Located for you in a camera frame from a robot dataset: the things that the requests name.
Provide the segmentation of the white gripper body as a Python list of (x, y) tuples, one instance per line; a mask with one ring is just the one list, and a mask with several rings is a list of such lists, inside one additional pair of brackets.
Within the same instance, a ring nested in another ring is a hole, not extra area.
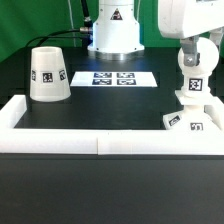
[(163, 37), (183, 39), (224, 27), (224, 0), (158, 0)]

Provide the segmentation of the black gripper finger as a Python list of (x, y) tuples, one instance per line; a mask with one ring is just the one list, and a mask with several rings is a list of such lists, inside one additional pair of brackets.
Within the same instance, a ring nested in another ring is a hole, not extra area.
[(200, 63), (200, 53), (197, 50), (199, 36), (192, 36), (180, 40), (181, 48), (184, 54), (184, 65), (188, 67), (197, 66)]
[(214, 43), (220, 43), (224, 35), (224, 28), (218, 28), (210, 31), (209, 39)]

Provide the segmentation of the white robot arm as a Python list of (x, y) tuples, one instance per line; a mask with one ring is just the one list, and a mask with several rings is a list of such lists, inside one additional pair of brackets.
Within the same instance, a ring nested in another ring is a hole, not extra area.
[[(158, 0), (158, 28), (163, 37), (180, 40), (186, 66), (197, 66), (199, 35), (209, 32), (216, 46), (224, 37), (224, 0)], [(106, 60), (124, 60), (143, 50), (134, 0), (99, 0), (89, 53)]]

